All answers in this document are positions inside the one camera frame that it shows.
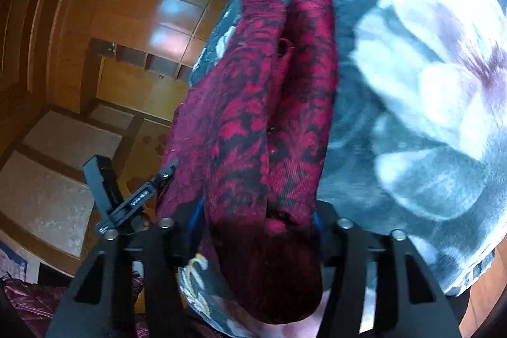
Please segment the red black quilted garment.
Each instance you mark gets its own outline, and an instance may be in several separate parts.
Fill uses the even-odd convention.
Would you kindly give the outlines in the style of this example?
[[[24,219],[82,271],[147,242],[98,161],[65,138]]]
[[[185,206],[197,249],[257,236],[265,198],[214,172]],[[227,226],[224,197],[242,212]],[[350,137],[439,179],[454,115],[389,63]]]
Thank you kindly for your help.
[[[222,277],[264,323],[321,301],[313,214],[337,79],[332,0],[242,0],[225,53],[175,112],[157,214],[203,202]]]

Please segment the maroon puffer left sleeve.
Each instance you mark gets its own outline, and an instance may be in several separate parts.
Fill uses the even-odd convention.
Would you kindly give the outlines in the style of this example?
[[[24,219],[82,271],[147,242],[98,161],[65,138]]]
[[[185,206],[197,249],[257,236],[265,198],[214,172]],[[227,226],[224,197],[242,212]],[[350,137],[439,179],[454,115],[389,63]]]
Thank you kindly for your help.
[[[14,327],[35,337],[150,337],[144,314],[134,304],[143,278],[118,273],[102,261],[80,271],[65,288],[17,279],[1,282],[1,308]]]

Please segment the teal floral bed cover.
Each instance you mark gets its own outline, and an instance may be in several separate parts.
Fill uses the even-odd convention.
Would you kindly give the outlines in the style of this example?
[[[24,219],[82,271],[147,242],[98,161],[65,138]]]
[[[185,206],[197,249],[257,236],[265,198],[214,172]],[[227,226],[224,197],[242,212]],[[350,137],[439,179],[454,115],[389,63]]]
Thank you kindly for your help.
[[[367,232],[403,231],[450,304],[506,234],[506,0],[332,1],[338,79],[316,207],[327,202]],[[241,15],[231,0],[190,90]],[[187,303],[231,337],[320,337],[335,270],[322,263],[314,214],[322,295],[309,316],[250,316],[209,251],[208,227],[179,272]]]

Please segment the wooden wardrobe wall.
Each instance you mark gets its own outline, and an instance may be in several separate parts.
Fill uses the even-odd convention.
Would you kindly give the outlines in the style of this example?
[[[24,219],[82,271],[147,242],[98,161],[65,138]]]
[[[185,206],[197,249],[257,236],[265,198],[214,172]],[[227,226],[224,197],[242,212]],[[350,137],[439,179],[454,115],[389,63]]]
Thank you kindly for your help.
[[[228,0],[1,0],[1,102],[171,120]]]

